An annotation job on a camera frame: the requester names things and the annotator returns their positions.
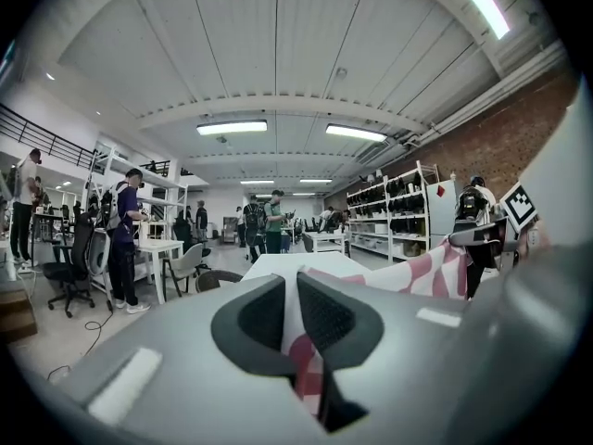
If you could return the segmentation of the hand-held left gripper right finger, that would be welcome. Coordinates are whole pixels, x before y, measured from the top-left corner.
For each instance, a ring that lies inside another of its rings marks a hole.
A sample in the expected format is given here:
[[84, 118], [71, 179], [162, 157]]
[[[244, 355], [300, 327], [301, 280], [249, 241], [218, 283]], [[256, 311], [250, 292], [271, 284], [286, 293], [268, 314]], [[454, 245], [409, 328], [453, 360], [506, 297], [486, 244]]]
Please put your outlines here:
[[321, 400], [298, 444], [471, 444], [459, 351], [464, 305], [296, 276], [305, 333], [322, 361]]

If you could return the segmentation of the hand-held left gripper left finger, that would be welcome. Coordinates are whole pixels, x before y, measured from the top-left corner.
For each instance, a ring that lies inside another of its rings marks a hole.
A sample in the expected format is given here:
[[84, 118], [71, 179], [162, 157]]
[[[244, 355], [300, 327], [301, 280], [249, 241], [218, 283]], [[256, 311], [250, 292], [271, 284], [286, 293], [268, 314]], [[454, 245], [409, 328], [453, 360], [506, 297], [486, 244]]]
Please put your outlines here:
[[163, 305], [59, 386], [84, 444], [320, 444], [288, 351], [295, 284], [276, 274]]

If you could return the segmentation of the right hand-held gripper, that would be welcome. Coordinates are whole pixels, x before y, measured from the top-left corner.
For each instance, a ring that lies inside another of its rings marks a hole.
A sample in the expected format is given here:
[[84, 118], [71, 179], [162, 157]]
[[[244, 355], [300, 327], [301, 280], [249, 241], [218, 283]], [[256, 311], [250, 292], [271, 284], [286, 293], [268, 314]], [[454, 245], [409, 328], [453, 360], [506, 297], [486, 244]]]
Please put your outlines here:
[[498, 203], [502, 217], [478, 225], [475, 221], [455, 222], [448, 242], [455, 247], [500, 245], [500, 267], [514, 267], [537, 247], [537, 211], [522, 185], [517, 182]]

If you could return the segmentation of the person's right hand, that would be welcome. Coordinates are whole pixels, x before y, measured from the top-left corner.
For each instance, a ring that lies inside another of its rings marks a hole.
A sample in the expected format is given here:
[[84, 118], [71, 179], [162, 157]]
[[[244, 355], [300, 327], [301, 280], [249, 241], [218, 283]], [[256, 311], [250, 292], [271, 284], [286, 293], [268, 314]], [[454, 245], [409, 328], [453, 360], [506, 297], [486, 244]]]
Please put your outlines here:
[[549, 247], [550, 240], [545, 224], [541, 219], [537, 218], [525, 226], [520, 234], [517, 248], [518, 259], [519, 261], [526, 261], [530, 254]]

